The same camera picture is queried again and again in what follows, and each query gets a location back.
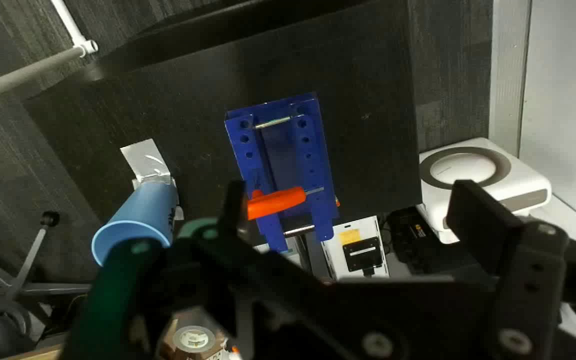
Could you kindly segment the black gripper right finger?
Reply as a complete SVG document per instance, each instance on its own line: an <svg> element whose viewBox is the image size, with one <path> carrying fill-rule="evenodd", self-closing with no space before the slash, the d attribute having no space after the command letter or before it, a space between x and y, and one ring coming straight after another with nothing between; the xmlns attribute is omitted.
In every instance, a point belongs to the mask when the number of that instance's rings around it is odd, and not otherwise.
<svg viewBox="0 0 576 360"><path fill-rule="evenodd" d="M492 360L576 360L576 241L514 217L472 180L452 184L448 229L495 280L487 314Z"/></svg>

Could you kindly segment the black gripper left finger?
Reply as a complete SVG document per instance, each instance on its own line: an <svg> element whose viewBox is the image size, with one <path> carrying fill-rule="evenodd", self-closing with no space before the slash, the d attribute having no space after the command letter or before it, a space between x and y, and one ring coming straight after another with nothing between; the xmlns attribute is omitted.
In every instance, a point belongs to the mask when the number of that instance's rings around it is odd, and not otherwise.
<svg viewBox="0 0 576 360"><path fill-rule="evenodd" d="M244 184L231 183L218 220L163 253L143 301L148 337L163 340L174 313L200 310L244 360L340 360L327 287L240 238L243 201Z"/></svg>

